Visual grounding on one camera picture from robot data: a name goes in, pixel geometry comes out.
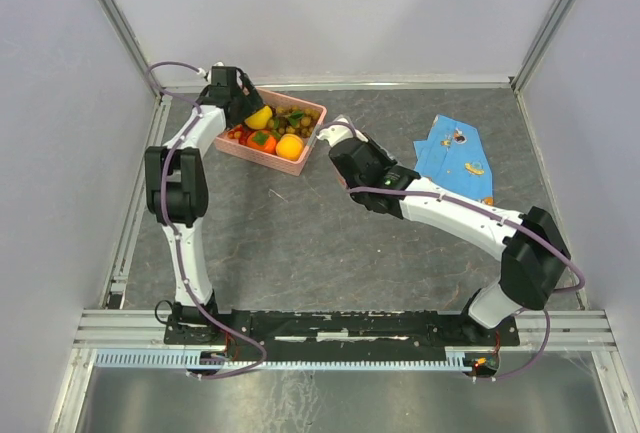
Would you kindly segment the yellow lemon toy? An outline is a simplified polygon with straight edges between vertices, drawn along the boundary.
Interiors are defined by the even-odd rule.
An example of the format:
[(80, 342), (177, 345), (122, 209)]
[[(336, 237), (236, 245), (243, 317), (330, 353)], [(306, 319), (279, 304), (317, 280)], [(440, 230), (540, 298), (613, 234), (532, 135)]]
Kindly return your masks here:
[(256, 113), (250, 115), (244, 120), (244, 124), (252, 130), (265, 129), (269, 121), (273, 117), (273, 111), (270, 106), (265, 105), (259, 109)]

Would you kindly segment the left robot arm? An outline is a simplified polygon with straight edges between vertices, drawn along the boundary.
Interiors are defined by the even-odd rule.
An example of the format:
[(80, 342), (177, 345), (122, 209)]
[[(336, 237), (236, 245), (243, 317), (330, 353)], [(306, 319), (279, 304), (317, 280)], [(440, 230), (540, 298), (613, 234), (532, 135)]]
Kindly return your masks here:
[(185, 325), (198, 342), (209, 343), (221, 331), (221, 319), (209, 279), (202, 223), (209, 206), (203, 157), (214, 139), (258, 112), (264, 102), (240, 68), (220, 63), (208, 70), (181, 67), (202, 77), (206, 85), (190, 102), (184, 125), (161, 146), (144, 154), (146, 203), (169, 245), (175, 296), (167, 324)]

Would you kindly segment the yellow orange peach toy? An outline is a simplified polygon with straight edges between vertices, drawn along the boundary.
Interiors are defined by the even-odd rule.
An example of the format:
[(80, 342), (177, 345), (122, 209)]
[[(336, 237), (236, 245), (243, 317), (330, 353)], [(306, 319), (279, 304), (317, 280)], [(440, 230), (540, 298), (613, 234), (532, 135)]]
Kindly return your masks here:
[(295, 134), (283, 135), (277, 143), (276, 155), (288, 161), (298, 161), (305, 148), (304, 141)]

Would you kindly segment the clear zip top bag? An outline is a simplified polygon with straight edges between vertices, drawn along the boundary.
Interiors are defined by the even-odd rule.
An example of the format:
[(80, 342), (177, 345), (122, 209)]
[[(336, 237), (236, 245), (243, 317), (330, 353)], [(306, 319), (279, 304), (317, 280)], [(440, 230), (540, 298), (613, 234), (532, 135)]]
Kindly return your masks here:
[(339, 171), (337, 171), (337, 170), (336, 170), (336, 174), (337, 174), (337, 178), (338, 178), (338, 181), (339, 181), (340, 185), (341, 185), (344, 189), (349, 189), (349, 186), (348, 186), (348, 184), (347, 184), (347, 182), (346, 182), (345, 178), (343, 177), (343, 175), (342, 175)]

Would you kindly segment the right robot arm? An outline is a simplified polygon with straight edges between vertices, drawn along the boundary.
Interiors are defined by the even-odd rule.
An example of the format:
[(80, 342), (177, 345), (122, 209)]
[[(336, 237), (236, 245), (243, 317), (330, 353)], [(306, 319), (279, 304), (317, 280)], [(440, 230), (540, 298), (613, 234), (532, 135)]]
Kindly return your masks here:
[(472, 297), (458, 321), (467, 342), (483, 343), (519, 310), (546, 307), (570, 259), (549, 212), (532, 207), (520, 213), (465, 199), (401, 166), (362, 134), (345, 132), (328, 144), (329, 158), (354, 202), (438, 228), (499, 261), (498, 279)]

